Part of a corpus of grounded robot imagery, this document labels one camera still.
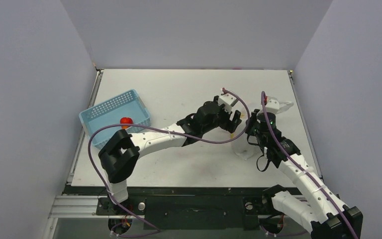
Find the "white plastic bag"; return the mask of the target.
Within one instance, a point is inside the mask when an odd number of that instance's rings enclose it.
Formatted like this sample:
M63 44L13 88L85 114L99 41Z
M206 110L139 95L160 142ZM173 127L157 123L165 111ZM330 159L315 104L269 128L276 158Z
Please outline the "white plastic bag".
M230 134L231 138L235 138L246 126L248 114L244 107L239 108L241 112L240 119L242 122L238 125L234 133ZM259 150L256 145L250 145L247 141L247 134L243 133L238 139L231 142L233 152L242 160L250 159Z

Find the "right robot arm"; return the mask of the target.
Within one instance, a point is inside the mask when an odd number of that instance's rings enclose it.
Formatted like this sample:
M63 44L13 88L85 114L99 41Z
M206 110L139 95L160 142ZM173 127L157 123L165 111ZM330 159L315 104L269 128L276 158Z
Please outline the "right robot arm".
M267 213L284 214L303 227L313 239L359 239L363 214L335 195L308 165L299 148L276 128L276 116L255 109L248 136L254 136L268 164L281 171L305 197L302 202L281 185L263 191L261 207Z

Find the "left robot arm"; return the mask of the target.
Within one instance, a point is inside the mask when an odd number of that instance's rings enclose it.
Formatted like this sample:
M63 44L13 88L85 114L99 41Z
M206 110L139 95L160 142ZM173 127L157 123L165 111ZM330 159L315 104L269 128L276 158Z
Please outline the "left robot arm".
M118 130L98 153L107 177L109 208L116 214L127 211L127 178L140 158L163 149L193 144L218 127L234 133L241 123L241 113L232 111L237 102L231 93L224 93L205 102L196 113L166 128L142 133Z

